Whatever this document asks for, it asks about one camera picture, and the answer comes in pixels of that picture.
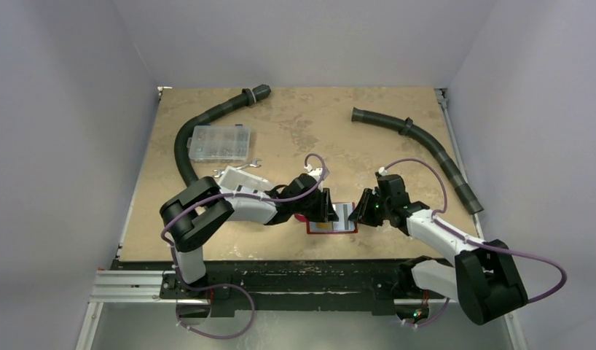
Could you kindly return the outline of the gold credit card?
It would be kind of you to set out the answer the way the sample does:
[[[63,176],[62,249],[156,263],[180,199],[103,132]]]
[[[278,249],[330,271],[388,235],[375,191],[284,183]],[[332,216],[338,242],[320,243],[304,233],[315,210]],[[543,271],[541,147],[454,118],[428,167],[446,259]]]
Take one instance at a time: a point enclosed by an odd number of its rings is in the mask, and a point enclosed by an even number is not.
[[[315,222],[313,224],[313,232],[316,233],[330,233],[334,231],[333,222]]]

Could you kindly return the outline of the red leather card holder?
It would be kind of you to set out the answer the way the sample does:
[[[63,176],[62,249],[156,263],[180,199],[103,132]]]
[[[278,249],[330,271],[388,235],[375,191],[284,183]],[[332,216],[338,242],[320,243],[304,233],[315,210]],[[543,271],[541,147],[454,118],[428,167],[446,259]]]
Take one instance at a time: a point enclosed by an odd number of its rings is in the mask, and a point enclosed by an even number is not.
[[[358,225],[348,220],[349,215],[354,211],[354,202],[333,203],[333,209],[338,216],[337,221],[332,222],[310,222],[306,217],[295,214],[294,218],[305,223],[306,232],[310,235],[331,235],[331,234],[354,234],[358,232]]]

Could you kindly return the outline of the white plastic card box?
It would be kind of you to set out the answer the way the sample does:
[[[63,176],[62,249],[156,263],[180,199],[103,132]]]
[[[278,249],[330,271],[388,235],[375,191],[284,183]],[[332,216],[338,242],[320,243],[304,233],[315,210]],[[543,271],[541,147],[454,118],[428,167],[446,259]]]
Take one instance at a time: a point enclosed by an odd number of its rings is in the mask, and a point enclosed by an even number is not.
[[[227,166],[217,184],[227,192],[263,193],[274,188],[274,184],[260,176],[250,174],[237,167]]]

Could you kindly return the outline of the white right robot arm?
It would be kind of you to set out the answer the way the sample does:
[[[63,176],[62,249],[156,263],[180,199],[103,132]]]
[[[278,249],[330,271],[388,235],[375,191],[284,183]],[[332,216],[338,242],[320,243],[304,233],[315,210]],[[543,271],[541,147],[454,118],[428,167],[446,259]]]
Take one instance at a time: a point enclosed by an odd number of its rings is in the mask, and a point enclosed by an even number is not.
[[[482,241],[459,233],[436,219],[434,210],[411,201],[399,175],[377,178],[365,189],[348,217],[360,225],[377,227],[388,222],[410,238],[427,244],[445,259],[420,256],[399,266],[392,292],[414,297],[432,291],[455,300],[474,324],[482,325],[526,306],[529,297],[504,242]]]

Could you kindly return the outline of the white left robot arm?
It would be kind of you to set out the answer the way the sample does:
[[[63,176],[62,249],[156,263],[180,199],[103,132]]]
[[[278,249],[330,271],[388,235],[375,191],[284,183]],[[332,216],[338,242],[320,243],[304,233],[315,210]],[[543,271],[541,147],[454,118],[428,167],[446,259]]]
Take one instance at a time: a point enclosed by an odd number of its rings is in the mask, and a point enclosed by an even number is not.
[[[188,298],[204,293],[203,247],[226,222],[279,225],[295,215],[311,222],[336,221],[329,189],[321,183],[320,176],[303,173],[289,184],[260,190],[247,184],[223,187],[207,176],[164,203],[161,237],[172,249],[178,289]]]

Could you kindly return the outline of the silver open-end wrench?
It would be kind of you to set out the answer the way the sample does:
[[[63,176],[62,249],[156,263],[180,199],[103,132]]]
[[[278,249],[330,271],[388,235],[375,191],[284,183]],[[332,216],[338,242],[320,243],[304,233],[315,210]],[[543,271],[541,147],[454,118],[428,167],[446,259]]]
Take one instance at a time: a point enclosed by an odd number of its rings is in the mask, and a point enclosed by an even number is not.
[[[218,179],[218,178],[222,177],[227,170],[231,170],[231,169],[243,170],[243,169],[247,169],[247,168],[261,167],[262,166],[262,164],[260,163],[261,161],[262,161],[261,158],[254,158],[250,162],[243,163],[238,166],[226,166],[225,168],[216,168],[213,170],[213,172],[214,172],[213,178]]]

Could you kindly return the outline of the clear plastic screw box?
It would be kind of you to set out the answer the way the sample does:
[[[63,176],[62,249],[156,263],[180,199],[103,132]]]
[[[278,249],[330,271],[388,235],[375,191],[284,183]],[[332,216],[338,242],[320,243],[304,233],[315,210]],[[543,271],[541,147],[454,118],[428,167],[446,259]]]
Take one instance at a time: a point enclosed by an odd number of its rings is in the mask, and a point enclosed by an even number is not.
[[[188,156],[195,162],[246,160],[251,145],[251,129],[242,124],[198,125],[187,142]]]

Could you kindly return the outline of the aluminium frame rail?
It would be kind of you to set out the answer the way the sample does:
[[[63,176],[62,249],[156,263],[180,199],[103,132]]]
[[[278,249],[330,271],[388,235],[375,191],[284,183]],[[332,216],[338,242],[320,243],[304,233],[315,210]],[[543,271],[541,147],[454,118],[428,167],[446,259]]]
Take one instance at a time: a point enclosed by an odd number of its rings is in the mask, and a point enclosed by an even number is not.
[[[184,189],[173,159],[179,128],[190,118],[239,93],[236,87],[166,88],[162,92],[152,136],[130,205],[116,260],[170,262],[160,239],[159,210]],[[220,125],[242,124],[254,130],[251,156],[261,158],[254,174],[286,184],[303,170],[315,152],[331,173],[325,185],[336,202],[357,202],[362,190],[376,183],[375,171],[390,166],[404,178],[410,197],[432,208],[447,206],[444,219],[474,236],[481,235],[452,185],[441,186],[444,174],[431,173],[437,161],[417,141],[386,128],[354,122],[354,109],[411,118],[436,137],[450,155],[455,142],[447,120],[444,91],[432,87],[276,87],[269,98],[219,119]],[[246,222],[226,224],[205,245],[213,260],[366,260],[435,256],[426,244],[398,230],[361,226],[354,234],[310,235],[296,219],[272,227]],[[93,300],[165,302],[154,294],[160,273],[101,271]]]

